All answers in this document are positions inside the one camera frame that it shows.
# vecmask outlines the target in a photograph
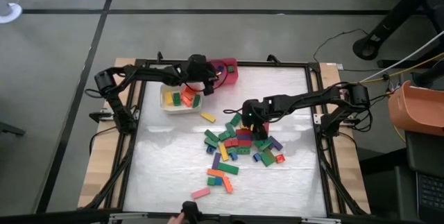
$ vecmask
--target keyboard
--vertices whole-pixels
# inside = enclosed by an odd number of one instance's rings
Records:
[[[424,221],[444,220],[444,178],[417,175],[419,218]]]

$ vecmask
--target white plastic container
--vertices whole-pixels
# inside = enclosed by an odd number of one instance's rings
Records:
[[[200,88],[199,84],[189,84],[190,86],[193,85],[193,88]],[[202,108],[202,101],[203,101],[203,94],[202,92],[196,92],[196,95],[200,95],[200,101],[199,105],[197,107],[187,107],[182,101],[180,106],[174,106],[174,105],[167,105],[164,102],[164,93],[165,92],[171,92],[173,93],[180,93],[184,88],[185,84],[181,86],[168,86],[168,85],[161,85],[160,86],[160,108],[164,110],[167,114],[184,114],[184,113],[192,113],[192,112],[200,112],[200,109]]]

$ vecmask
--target blue block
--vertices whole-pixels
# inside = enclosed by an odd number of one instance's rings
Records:
[[[253,137],[250,135],[237,135],[238,140],[253,140]]]
[[[213,155],[215,150],[216,150],[215,147],[208,145],[208,147],[207,147],[207,153],[208,154]]]
[[[231,159],[232,159],[233,161],[236,161],[236,160],[237,160],[237,153],[236,153],[236,152],[231,152],[231,153],[230,153],[230,157],[231,157]]]
[[[214,185],[222,185],[222,178],[216,178],[216,183]]]
[[[258,162],[258,161],[261,160],[261,155],[259,155],[259,153],[255,153],[255,154],[253,155],[253,159],[255,160],[255,162]]]

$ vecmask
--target person's hand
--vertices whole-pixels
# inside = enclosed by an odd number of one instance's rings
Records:
[[[185,214],[182,212],[179,214],[179,216],[174,217],[172,216],[167,224],[181,224],[181,222],[183,221],[183,218],[185,217]]]

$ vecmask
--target floor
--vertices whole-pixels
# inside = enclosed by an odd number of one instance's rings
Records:
[[[370,31],[386,12],[365,14],[389,10],[398,1],[20,0],[24,14],[0,25],[0,121],[26,134],[0,136],[0,215],[35,211],[59,142],[66,152],[47,210],[76,208],[89,138],[97,127],[88,113],[103,104],[81,92],[95,88],[94,74],[111,67],[115,58],[154,58],[161,51],[168,59],[202,53],[265,60],[272,53],[281,61],[313,62],[316,47],[327,38],[356,28]],[[298,11],[281,15],[279,10]],[[413,16],[386,41],[378,59],[403,58],[435,34],[427,18]],[[352,52],[353,42],[362,36],[341,36],[317,58],[346,69],[377,68],[375,60],[360,60]],[[371,74],[342,71],[341,79],[358,81]],[[385,87],[369,85],[371,96]],[[403,147],[386,105],[378,103],[372,111],[372,130],[355,133],[360,150],[387,153]]]

